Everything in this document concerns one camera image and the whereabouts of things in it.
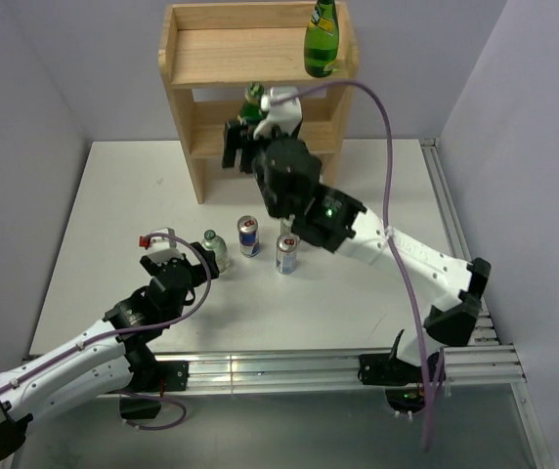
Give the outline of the green bottle red label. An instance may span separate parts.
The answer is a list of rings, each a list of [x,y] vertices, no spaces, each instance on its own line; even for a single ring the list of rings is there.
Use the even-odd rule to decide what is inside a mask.
[[[264,93],[264,85],[260,82],[251,82],[247,86],[244,91],[244,102],[237,115],[237,120],[241,124],[257,124],[265,118],[266,113],[261,109],[261,98]]]

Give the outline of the silver Red Bull can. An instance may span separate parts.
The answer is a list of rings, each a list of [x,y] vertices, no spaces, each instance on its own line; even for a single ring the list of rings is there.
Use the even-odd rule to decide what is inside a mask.
[[[281,234],[277,239],[276,266],[280,274],[292,274],[297,267],[298,237]]]

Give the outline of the green bottle yellow label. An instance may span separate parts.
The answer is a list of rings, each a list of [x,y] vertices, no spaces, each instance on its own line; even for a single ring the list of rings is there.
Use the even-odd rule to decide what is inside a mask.
[[[304,67],[313,77],[329,76],[334,69],[339,47],[339,24],[334,0],[316,2],[306,28]]]

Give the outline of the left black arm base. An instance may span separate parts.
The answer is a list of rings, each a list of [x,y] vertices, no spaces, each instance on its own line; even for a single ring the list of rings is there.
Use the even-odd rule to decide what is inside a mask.
[[[157,393],[164,397],[167,392],[183,392],[187,388],[189,363],[186,361],[159,361],[149,371],[133,374],[131,383],[124,388],[132,393]],[[119,414],[126,420],[153,420],[162,404],[141,398],[120,397]]]

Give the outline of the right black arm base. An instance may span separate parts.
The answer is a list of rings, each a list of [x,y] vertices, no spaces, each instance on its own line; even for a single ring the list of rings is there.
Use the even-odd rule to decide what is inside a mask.
[[[386,354],[359,355],[359,381],[385,388],[385,397],[395,416],[411,417],[427,404],[421,366],[413,366]]]

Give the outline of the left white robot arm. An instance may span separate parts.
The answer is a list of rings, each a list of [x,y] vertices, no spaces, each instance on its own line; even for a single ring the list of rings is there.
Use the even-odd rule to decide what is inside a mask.
[[[148,285],[135,290],[77,337],[14,369],[0,372],[0,462],[15,453],[37,424],[110,392],[143,391],[157,377],[150,341],[191,316],[219,276],[215,255],[182,240],[149,234],[141,244]]]

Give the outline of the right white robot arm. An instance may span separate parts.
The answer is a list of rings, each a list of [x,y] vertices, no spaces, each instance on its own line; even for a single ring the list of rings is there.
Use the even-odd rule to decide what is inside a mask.
[[[488,261],[439,252],[388,225],[347,193],[322,184],[320,160],[296,132],[278,125],[257,132],[228,121],[222,165],[253,175],[269,216],[288,221],[301,240],[400,275],[417,330],[395,339],[388,365],[395,377],[409,381],[441,348],[468,345],[491,274]]]

